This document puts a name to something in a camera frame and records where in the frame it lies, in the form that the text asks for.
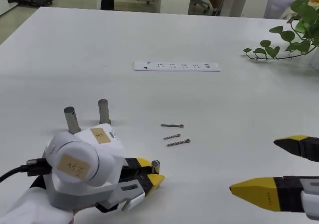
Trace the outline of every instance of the power strip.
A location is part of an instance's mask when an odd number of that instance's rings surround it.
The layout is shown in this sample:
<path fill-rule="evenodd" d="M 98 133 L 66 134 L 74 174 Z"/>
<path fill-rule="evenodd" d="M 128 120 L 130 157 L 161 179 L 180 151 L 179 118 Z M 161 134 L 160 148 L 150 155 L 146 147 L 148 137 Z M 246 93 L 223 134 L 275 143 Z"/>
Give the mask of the power strip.
<path fill-rule="evenodd" d="M 135 71 L 220 71 L 217 63 L 203 62 L 142 62 L 133 64 Z"/>

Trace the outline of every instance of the white table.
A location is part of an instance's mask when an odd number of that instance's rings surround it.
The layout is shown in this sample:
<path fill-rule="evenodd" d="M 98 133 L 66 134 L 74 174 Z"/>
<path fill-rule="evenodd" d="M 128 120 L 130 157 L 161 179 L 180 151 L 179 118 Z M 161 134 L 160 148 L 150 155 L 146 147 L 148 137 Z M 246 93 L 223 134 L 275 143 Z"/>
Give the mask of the white table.
<path fill-rule="evenodd" d="M 40 8 L 0 46 L 0 173 L 41 156 L 66 129 L 66 106 L 87 128 L 107 98 L 127 156 L 160 160 L 166 179 L 131 212 L 85 210 L 77 224 L 314 223 L 259 209 L 228 189 L 254 177 L 318 175 L 319 164 L 272 141 L 318 135 L 319 73 L 241 56 L 262 38 L 280 43 L 265 31 L 283 23 Z M 135 72 L 136 60 L 216 61 L 222 71 Z M 166 147 L 162 138 L 178 132 L 191 144 Z M 32 181 L 19 174 L 0 185 L 2 214 Z"/>

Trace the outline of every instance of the screw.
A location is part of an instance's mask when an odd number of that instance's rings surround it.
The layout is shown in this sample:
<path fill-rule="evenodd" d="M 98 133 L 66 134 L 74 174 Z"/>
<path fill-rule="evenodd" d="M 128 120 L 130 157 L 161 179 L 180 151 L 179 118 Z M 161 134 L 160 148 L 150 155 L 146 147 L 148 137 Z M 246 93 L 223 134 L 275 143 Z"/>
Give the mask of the screw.
<path fill-rule="evenodd" d="M 172 136 L 165 137 L 165 138 L 163 138 L 163 139 L 164 139 L 164 140 L 167 140 L 167 139 L 170 139 L 170 138 L 177 138 L 177 137 L 180 137 L 180 133 L 175 134 L 175 135 L 172 135 Z"/>
<path fill-rule="evenodd" d="M 179 141 L 179 142 L 175 142 L 175 143 L 169 143 L 167 146 L 171 147 L 171 146 L 175 146 L 175 145 L 179 145 L 179 144 L 183 144 L 183 143 L 190 143 L 190 139 L 186 139 L 184 141 Z"/>
<path fill-rule="evenodd" d="M 183 124 L 161 124 L 162 127 L 178 127 L 178 128 L 184 128 Z"/>

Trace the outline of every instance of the metal cylinder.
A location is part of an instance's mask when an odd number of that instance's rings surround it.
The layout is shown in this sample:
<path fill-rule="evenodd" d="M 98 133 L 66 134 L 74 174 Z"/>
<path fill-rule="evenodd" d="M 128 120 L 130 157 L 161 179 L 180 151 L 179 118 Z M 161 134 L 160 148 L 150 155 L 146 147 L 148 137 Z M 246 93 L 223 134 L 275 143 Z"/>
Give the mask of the metal cylinder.
<path fill-rule="evenodd" d="M 152 161 L 152 173 L 160 173 L 160 162 L 158 160 Z"/>
<path fill-rule="evenodd" d="M 64 115 L 66 118 L 66 122 L 69 127 L 69 132 L 71 134 L 75 134 L 81 131 L 79 127 L 78 120 L 76 118 L 75 109 L 74 107 L 67 107 L 64 109 Z"/>
<path fill-rule="evenodd" d="M 109 104 L 106 99 L 99 100 L 100 123 L 111 124 L 109 115 Z"/>

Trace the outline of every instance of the white glove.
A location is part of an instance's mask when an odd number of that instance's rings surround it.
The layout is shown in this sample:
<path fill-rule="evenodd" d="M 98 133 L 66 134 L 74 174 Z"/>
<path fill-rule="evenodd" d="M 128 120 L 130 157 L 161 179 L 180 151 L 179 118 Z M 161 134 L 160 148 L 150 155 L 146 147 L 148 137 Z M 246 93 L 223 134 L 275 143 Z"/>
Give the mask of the white glove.
<path fill-rule="evenodd" d="M 33 187 L 0 218 L 0 224 L 69 224 L 73 217 L 73 211 L 51 206 L 45 189 Z"/>

